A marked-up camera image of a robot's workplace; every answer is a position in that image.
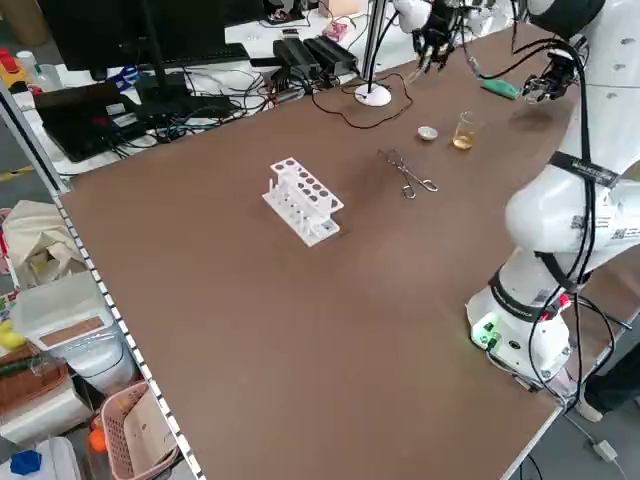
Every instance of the green object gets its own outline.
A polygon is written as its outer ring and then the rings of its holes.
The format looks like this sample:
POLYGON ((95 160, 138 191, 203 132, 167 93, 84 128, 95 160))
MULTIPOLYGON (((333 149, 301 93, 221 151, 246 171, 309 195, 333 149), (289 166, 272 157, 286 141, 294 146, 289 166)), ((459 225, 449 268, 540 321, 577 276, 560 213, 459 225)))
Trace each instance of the green object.
POLYGON ((504 80, 485 80, 482 82, 482 88, 509 100, 515 100, 520 96, 520 90, 504 80))
POLYGON ((7 375, 13 375, 14 373, 21 372, 28 368, 37 366, 43 362, 43 358, 39 356, 27 357, 15 362, 5 363, 0 365, 0 377, 6 377, 7 375))

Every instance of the white bag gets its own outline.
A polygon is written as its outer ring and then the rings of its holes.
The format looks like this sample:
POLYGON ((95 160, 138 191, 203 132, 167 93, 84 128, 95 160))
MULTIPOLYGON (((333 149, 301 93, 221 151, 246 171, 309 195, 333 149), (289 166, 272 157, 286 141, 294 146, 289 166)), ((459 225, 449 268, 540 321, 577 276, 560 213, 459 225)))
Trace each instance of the white bag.
POLYGON ((80 251, 54 205, 21 200, 2 228, 22 288, 86 270, 80 251))

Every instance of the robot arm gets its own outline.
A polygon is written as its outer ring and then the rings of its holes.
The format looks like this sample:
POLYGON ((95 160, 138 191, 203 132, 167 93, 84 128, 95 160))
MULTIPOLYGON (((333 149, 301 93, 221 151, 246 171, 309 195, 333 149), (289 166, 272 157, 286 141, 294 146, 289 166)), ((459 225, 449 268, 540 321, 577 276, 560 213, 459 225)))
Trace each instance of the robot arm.
MULTIPOLYGON (((585 68, 591 164, 617 177, 640 159, 640 35, 637 0, 529 0, 532 23, 570 41, 586 41, 585 68)), ((529 99, 557 98, 572 81, 566 58, 554 58, 546 74, 525 85, 529 99)), ((544 258, 561 275, 576 262, 585 233, 584 179, 555 160, 582 158, 581 107, 576 106, 565 137, 541 174, 517 192, 506 208, 507 229, 518 248, 489 286, 467 305, 472 339, 487 349, 487 325, 499 331, 492 356, 533 384, 549 380, 571 353, 560 301, 566 291, 544 258), (540 312, 557 293, 559 308, 540 312), (542 318, 539 328, 535 328, 542 318)), ((595 186, 596 233, 586 271, 640 243, 640 184, 620 181, 595 186)))

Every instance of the white test tube rack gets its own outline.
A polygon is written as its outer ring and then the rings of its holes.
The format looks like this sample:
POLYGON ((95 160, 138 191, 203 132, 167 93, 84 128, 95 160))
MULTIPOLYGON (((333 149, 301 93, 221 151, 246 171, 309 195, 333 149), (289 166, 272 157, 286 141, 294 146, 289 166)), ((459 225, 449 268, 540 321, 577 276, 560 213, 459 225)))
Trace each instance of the white test tube rack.
POLYGON ((269 179, 262 198, 289 227, 312 247, 340 231, 331 214, 344 204, 294 158, 271 165, 277 183, 269 179))

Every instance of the brown table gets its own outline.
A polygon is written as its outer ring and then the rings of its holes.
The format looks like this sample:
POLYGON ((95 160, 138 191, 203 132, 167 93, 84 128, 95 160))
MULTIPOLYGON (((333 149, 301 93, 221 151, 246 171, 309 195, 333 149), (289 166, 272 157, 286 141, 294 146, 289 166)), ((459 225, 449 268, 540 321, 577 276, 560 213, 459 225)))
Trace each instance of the brown table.
MULTIPOLYGON (((472 51, 496 70, 509 43, 472 51)), ((405 101, 396 80, 388 108, 338 89, 317 100, 373 123, 405 101)), ((464 304, 511 253, 504 206, 559 145, 572 101, 494 96, 460 53, 409 93, 407 113, 373 130, 305 99, 83 175, 63 197, 209 479, 493 480, 554 411, 473 346, 464 304), (470 109, 487 125, 463 153, 448 139, 470 109), (440 138, 419 140, 421 125, 440 138), (404 199, 382 147, 440 192, 404 199), (289 156, 346 204, 342 231, 313 248, 261 198, 289 156)), ((617 307, 640 303, 629 292, 617 307)), ((601 323, 585 319, 601 350, 601 323)))

